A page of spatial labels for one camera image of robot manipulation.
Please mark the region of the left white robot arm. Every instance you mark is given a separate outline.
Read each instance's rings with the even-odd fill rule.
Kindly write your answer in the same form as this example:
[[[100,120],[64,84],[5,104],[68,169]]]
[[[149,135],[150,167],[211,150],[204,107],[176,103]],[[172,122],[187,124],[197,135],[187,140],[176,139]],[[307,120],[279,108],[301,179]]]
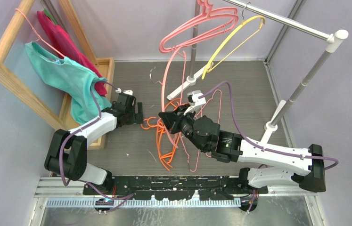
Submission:
[[[58,129],[52,137],[44,167],[72,181],[93,183],[101,194],[108,194],[114,187],[112,174],[89,164],[87,149],[92,142],[116,128],[142,122],[142,103],[131,94],[121,93],[117,101],[89,122],[71,130]]]

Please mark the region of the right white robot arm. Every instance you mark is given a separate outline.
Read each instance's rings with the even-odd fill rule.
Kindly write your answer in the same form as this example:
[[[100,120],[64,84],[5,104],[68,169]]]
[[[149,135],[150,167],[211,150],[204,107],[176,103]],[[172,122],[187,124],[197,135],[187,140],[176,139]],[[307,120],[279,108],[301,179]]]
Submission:
[[[306,191],[326,191],[325,164],[322,146],[288,148],[264,144],[240,134],[223,131],[207,116],[195,119],[188,113],[189,105],[158,115],[171,134],[181,133],[199,151],[224,163],[251,162],[266,165],[264,169],[242,168],[238,189],[250,193],[253,189],[272,185],[294,185]]]

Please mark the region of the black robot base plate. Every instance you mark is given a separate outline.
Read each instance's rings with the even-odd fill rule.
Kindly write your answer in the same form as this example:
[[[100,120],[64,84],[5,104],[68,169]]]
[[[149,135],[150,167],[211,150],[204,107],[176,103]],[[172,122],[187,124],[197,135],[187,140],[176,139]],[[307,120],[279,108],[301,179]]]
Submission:
[[[267,194],[266,186],[251,188],[232,176],[115,176],[108,187],[85,185],[84,195],[97,195],[97,188],[106,196],[124,197],[127,202],[100,198],[97,207],[110,205],[125,208],[210,208],[238,207],[253,211],[259,195]]]

